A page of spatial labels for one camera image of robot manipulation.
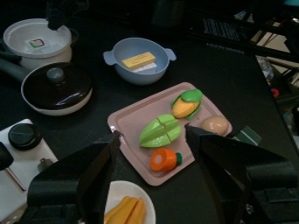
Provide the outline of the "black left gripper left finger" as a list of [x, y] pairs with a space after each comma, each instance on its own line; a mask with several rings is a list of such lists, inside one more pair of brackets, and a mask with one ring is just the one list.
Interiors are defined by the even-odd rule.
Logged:
[[101, 137], [35, 175], [18, 224], [104, 224], [120, 137]]

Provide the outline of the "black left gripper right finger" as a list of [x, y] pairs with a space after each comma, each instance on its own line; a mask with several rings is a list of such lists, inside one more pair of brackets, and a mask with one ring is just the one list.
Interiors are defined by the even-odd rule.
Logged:
[[189, 124], [184, 129], [220, 224], [299, 224], [299, 179], [290, 161]]

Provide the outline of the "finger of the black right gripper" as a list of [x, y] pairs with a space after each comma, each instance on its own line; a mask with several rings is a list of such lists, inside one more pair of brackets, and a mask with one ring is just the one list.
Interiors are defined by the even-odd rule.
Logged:
[[55, 31], [70, 16], [72, 0], [46, 0], [45, 19], [47, 28]]

